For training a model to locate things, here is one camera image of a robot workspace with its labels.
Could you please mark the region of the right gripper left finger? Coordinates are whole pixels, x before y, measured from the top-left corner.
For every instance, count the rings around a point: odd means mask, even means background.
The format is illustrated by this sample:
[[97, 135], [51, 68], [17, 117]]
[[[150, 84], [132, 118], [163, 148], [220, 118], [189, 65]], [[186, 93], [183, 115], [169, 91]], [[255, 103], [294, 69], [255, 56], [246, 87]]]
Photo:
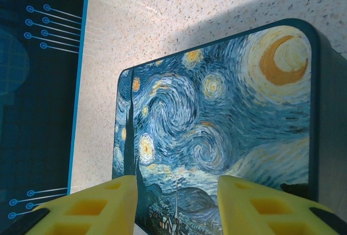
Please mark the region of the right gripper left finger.
[[133, 235], [137, 179], [124, 175], [24, 214], [0, 235]]

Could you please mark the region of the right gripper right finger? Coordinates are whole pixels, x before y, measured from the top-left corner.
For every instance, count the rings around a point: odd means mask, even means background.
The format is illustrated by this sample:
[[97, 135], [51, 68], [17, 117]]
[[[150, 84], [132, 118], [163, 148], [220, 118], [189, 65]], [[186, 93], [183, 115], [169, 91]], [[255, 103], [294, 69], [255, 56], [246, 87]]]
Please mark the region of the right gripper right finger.
[[347, 235], [327, 207], [238, 177], [219, 177], [217, 200], [223, 235]]

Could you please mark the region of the starry night tin box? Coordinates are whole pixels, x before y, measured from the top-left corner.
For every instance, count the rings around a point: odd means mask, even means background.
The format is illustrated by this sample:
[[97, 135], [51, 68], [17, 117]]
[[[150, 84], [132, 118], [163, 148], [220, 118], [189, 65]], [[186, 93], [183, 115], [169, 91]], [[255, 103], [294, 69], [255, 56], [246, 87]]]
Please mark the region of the starry night tin box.
[[347, 217], [347, 56], [285, 19], [123, 70], [112, 176], [149, 235], [222, 235], [217, 181], [300, 187]]

